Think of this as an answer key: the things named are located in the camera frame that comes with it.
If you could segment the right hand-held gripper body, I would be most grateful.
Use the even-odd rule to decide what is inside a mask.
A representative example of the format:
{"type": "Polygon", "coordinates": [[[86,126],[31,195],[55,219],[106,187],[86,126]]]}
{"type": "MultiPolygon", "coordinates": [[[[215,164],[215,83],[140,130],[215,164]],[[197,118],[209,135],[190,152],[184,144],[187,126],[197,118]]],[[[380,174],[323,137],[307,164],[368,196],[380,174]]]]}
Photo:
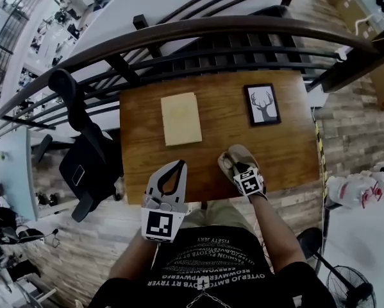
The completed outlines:
{"type": "Polygon", "coordinates": [[[257,167],[237,162],[233,165],[233,182],[243,196],[265,194],[264,179],[257,167]]]}

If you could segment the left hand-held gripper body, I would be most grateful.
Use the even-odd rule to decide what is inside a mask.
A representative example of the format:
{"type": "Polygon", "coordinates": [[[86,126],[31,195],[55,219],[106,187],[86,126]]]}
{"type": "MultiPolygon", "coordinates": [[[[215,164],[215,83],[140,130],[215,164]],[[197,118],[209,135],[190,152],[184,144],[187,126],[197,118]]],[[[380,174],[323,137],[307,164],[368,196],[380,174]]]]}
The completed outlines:
{"type": "Polygon", "coordinates": [[[172,243],[188,210],[184,203],[167,203],[146,194],[141,207],[143,238],[172,243]]]}

